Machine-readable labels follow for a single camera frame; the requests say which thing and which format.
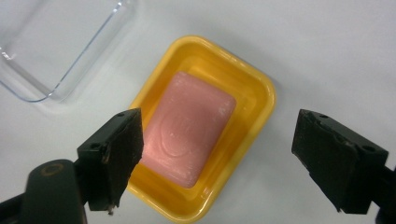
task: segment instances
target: engraved logo on soap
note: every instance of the engraved logo on soap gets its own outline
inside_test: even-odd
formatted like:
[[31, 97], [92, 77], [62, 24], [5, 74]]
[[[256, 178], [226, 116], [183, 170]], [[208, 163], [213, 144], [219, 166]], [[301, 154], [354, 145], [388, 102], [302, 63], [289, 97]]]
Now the engraved logo on soap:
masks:
[[207, 124], [200, 120], [200, 110], [169, 111], [161, 124], [163, 152], [169, 157], [182, 157], [199, 150], [206, 138]]

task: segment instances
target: transparent lid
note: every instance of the transparent lid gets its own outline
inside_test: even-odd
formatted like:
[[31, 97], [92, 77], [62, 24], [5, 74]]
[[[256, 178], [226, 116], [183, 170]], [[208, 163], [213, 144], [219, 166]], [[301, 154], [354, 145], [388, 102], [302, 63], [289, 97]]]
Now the transparent lid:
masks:
[[60, 101], [120, 29], [123, 0], [0, 1], [0, 83], [26, 102]]

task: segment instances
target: yellow tray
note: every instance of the yellow tray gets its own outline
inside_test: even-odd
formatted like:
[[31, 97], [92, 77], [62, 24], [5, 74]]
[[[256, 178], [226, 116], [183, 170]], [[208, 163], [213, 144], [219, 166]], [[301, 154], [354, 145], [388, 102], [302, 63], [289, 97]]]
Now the yellow tray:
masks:
[[187, 223], [203, 217], [212, 206], [270, 117], [276, 92], [265, 74], [225, 49], [200, 36], [181, 37], [166, 51], [130, 106], [141, 107], [143, 129], [178, 71], [231, 94], [236, 100], [235, 110], [194, 187], [184, 189], [139, 163], [128, 190], [170, 220]]

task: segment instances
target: pink soap bar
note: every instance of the pink soap bar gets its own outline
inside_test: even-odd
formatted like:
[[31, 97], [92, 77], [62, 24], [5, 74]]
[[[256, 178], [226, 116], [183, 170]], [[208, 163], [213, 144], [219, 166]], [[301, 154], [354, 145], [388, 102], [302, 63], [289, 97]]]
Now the pink soap bar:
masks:
[[235, 104], [228, 93], [178, 72], [144, 131], [141, 162], [180, 186], [191, 188]]

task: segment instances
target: white background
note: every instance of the white background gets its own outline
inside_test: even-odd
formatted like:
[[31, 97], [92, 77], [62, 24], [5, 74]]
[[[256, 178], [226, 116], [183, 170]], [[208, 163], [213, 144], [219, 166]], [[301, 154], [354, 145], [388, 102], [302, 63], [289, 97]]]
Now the white background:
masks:
[[[0, 88], [0, 201], [24, 191], [38, 165], [76, 148], [128, 108], [169, 45], [202, 35], [276, 86], [277, 105], [200, 223], [374, 223], [337, 213], [291, 154], [300, 108], [326, 114], [389, 151], [396, 165], [396, 2], [316, 0], [138, 1], [123, 29], [61, 103], [28, 104]], [[126, 191], [89, 223], [167, 223]]]

